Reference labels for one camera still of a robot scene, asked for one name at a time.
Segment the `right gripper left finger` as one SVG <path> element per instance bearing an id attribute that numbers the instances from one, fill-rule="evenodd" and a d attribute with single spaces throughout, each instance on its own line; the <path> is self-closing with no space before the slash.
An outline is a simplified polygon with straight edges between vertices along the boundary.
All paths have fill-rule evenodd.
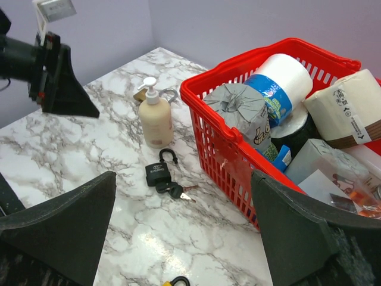
<path id="1" fill-rule="evenodd" d="M 107 171 L 25 208 L 1 178 L 1 285 L 92 285 L 115 193 Z"/>

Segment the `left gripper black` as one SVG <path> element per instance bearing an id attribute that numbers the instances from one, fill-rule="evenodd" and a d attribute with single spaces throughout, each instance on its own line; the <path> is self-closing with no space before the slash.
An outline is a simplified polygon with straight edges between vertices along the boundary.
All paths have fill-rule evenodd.
<path id="1" fill-rule="evenodd" d="M 35 48 L 28 84 L 32 101 L 58 115 L 98 118 L 99 110 L 74 75 L 70 47 L 61 43 L 60 36 L 48 32 L 44 39 L 37 35 Z"/>

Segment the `yellow black padlock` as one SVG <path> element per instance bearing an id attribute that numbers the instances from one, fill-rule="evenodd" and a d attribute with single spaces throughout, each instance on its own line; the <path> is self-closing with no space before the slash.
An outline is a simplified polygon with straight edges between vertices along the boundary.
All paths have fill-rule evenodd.
<path id="1" fill-rule="evenodd" d="M 178 283 L 182 283 L 184 286 L 190 286 L 190 281 L 185 276 L 177 276 L 173 278 L 171 281 L 166 281 L 163 283 L 163 286 L 175 286 Z"/>

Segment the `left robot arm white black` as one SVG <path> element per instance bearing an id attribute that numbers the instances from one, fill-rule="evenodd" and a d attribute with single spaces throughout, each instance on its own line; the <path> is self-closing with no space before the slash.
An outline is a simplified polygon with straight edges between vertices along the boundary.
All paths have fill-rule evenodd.
<path id="1" fill-rule="evenodd" d="M 29 98 L 43 113 L 99 117 L 99 110 L 76 79 L 71 48 L 59 35 L 39 35 L 31 45 L 7 36 L 11 21 L 1 11 L 1 79 L 28 83 Z"/>

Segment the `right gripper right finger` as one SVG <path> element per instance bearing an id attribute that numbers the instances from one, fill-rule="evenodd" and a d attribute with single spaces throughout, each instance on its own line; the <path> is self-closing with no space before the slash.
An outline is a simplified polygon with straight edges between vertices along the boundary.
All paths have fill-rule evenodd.
<path id="1" fill-rule="evenodd" d="M 260 170 L 251 194 L 273 285 L 380 285 L 380 221 L 328 206 Z"/>

